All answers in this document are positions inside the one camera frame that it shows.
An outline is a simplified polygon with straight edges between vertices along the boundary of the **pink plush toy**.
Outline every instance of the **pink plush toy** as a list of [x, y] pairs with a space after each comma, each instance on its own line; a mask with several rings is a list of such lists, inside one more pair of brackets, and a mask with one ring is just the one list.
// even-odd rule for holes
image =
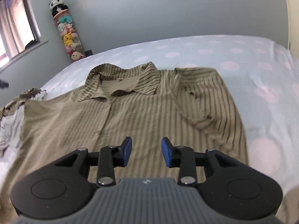
[[77, 33], [72, 33], [71, 37], [73, 38], [73, 41], [78, 42], [79, 41], [79, 36]]
[[64, 30], [60, 33], [61, 36], [65, 36], [68, 34], [68, 29], [64, 28]]
[[66, 46], [65, 47], [65, 50], [67, 53], [71, 52], [73, 49], [70, 47], [70, 46]]
[[68, 29], [68, 33], [72, 33], [72, 32], [75, 32], [75, 30], [73, 28]]

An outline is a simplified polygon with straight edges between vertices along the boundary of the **plush toy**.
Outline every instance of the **plush toy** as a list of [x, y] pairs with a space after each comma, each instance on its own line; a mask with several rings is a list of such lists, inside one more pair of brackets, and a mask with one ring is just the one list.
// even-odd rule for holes
[[82, 48], [82, 45], [78, 45], [74, 51], [80, 52], [81, 54], [84, 54], [84, 49]]
[[71, 36], [72, 36], [72, 38], [73, 38], [73, 40], [74, 40], [75, 42], [78, 42], [78, 41], [79, 41], [79, 36], [78, 36], [77, 33], [72, 33]]
[[67, 5], [64, 5], [62, 0], [53, 0], [49, 4], [50, 10], [52, 11], [52, 16], [55, 17], [62, 10], [68, 9]]
[[80, 52], [77, 52], [75, 51], [73, 54], [72, 54], [72, 60], [79, 60], [83, 55], [80, 53]]
[[64, 30], [60, 33], [60, 36], [65, 36], [68, 34], [68, 29], [64, 28]]
[[68, 52], [68, 55], [70, 56], [70, 57], [72, 57], [72, 54], [74, 53], [74, 51], [73, 50], [71, 50], [70, 52]]
[[68, 33], [73, 33], [73, 32], [75, 32], [75, 30], [73, 28], [68, 29]]
[[72, 50], [75, 50], [77, 46], [80, 46], [81, 44], [75, 42], [71, 45]]
[[72, 48], [70, 46], [66, 46], [65, 47], [65, 50], [67, 53], [71, 52], [72, 51]]
[[65, 25], [68, 29], [71, 29], [73, 27], [73, 24], [66, 24]]
[[71, 24], [73, 22], [73, 19], [70, 15], [67, 15], [67, 16], [63, 16], [61, 19], [59, 19], [59, 22]]
[[71, 46], [73, 44], [71, 33], [68, 33], [63, 37], [63, 43], [65, 46]]
[[57, 26], [57, 28], [58, 28], [58, 30], [59, 30], [60, 33], [63, 32], [63, 30], [64, 30], [64, 28], [65, 28], [65, 25], [66, 25], [66, 24], [62, 23], [62, 24], [59, 24], [59, 25]]
[[68, 10], [65, 10], [63, 13], [60, 13], [56, 16], [55, 20], [57, 20], [57, 22], [60, 22], [59, 20], [65, 16], [70, 16], [70, 14], [67, 12]]

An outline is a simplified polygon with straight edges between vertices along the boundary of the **window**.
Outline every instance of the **window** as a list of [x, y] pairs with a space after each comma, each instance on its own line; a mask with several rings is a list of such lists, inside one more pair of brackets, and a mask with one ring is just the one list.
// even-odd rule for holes
[[0, 0], [0, 68], [38, 42], [27, 0]]

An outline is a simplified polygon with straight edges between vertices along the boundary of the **gray gripper housing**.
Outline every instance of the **gray gripper housing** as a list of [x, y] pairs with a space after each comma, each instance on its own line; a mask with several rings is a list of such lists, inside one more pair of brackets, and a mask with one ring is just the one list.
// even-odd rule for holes
[[78, 212], [57, 220], [20, 216], [13, 224], [282, 224], [275, 216], [236, 220], [211, 209], [195, 188], [173, 178], [123, 178], [113, 187], [99, 188]]

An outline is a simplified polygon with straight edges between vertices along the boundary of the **pink polka dot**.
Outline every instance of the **pink polka dot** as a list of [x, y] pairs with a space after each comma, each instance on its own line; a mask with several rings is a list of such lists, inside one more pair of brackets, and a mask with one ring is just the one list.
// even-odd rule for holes
[[73, 49], [70, 47], [70, 46], [66, 46], [65, 47], [65, 50], [67, 53], [71, 52]]
[[298, 83], [293, 84], [293, 90], [294, 90], [296, 96], [299, 97], [299, 84]]
[[73, 73], [73, 75], [76, 75], [78, 72], [80, 72], [81, 71], [81, 68], [80, 69], [78, 69], [78, 70], [76, 70], [76, 71], [74, 71], [74, 73]]
[[240, 68], [240, 66], [237, 63], [233, 62], [233, 61], [222, 62], [220, 64], [220, 67], [223, 70], [228, 70], [228, 71], [237, 71]]
[[292, 66], [291, 66], [291, 64], [288, 61], [285, 62], [284, 65], [286, 66], [287, 69], [292, 69]]
[[185, 65], [185, 67], [197, 67], [197, 65], [188, 63], [188, 64]]
[[114, 55], [112, 55], [111, 57], [116, 57], [116, 56], [119, 56], [121, 53], [116, 53]]
[[245, 44], [245, 41], [243, 41], [243, 40], [235, 40], [234, 42], [237, 44]]
[[238, 48], [232, 48], [231, 52], [235, 53], [235, 54], [241, 54], [241, 53], [244, 52], [244, 50], [243, 49], [238, 49]]
[[264, 49], [257, 49], [257, 52], [261, 53], [261, 54], [267, 54], [268, 51], [264, 50]]
[[179, 52], [170, 52], [170, 53], [167, 53], [167, 54], [165, 55], [165, 57], [168, 57], [168, 58], [174, 58], [174, 57], [177, 57], [177, 56], [179, 56], [179, 55], [180, 55]]
[[254, 93], [269, 103], [276, 103], [279, 101], [278, 92], [267, 86], [254, 89]]
[[119, 63], [121, 63], [121, 60], [110, 62], [110, 64], [112, 64], [112, 65], [118, 65]]
[[272, 65], [267, 62], [258, 62], [258, 67], [264, 70], [269, 70], [269, 71], [273, 70]]
[[168, 48], [168, 45], [161, 45], [157, 47], [157, 49], [165, 49], [165, 48]]
[[140, 52], [140, 51], [143, 51], [143, 49], [136, 49], [136, 50], [134, 50], [134, 51], [132, 51], [133, 53], [138, 53], [138, 52]]
[[193, 45], [194, 43], [184, 43], [183, 46], [190, 46]]
[[271, 175], [275, 173], [281, 163], [281, 151], [273, 140], [257, 138], [253, 140], [249, 149], [250, 166], [254, 169]]
[[100, 57], [96, 58], [94, 61], [98, 61], [98, 60], [100, 60], [100, 59], [102, 59], [102, 58], [103, 58], [103, 57], [100, 56]]
[[279, 54], [283, 54], [283, 50], [282, 49], [275, 49], [275, 51]]
[[142, 62], [142, 61], [145, 61], [147, 58], [148, 58], [148, 56], [138, 57], [134, 62]]
[[212, 41], [210, 41], [210, 43], [211, 43], [211, 44], [220, 44], [221, 41], [218, 41], [218, 40], [212, 40]]
[[255, 40], [256, 44], [264, 44], [264, 42], [262, 42], [261, 40]]
[[208, 54], [213, 53], [213, 50], [212, 49], [200, 49], [198, 51], [198, 53], [203, 54], [203, 55], [208, 55]]

